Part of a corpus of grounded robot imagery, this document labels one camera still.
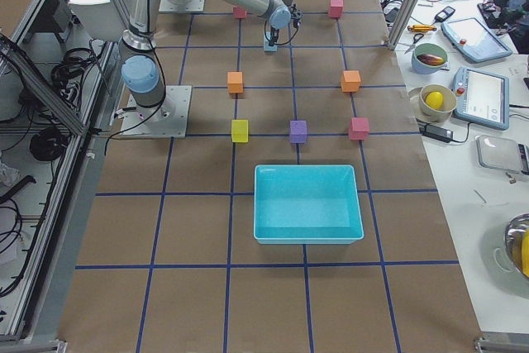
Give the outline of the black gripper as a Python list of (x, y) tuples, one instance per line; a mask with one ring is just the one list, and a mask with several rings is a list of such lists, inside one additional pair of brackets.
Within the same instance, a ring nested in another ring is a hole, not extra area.
[[(297, 9), (297, 6), (295, 3), (290, 5), (288, 7), (288, 10), (290, 12), (290, 20), (292, 22), (293, 27), (300, 27), (301, 25), (301, 11)], [(279, 29), (272, 29), (268, 31), (266, 34), (266, 40), (267, 40), (267, 46), (273, 46), (273, 36), (275, 39), (279, 38)]]

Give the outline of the pink foam block behind arm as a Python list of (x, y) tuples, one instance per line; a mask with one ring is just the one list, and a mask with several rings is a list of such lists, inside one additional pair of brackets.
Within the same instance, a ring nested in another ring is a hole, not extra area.
[(235, 19), (243, 20), (248, 17), (248, 12), (242, 7), (233, 7), (232, 15)]

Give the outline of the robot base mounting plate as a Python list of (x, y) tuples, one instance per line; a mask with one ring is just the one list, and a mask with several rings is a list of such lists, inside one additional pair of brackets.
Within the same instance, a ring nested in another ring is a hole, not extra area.
[(130, 94), (128, 107), (122, 118), (121, 137), (132, 139), (150, 138), (184, 138), (188, 125), (188, 111), (192, 97), (190, 85), (170, 85), (166, 89), (165, 101), (154, 116), (150, 114), (156, 110), (137, 107), (136, 101)]

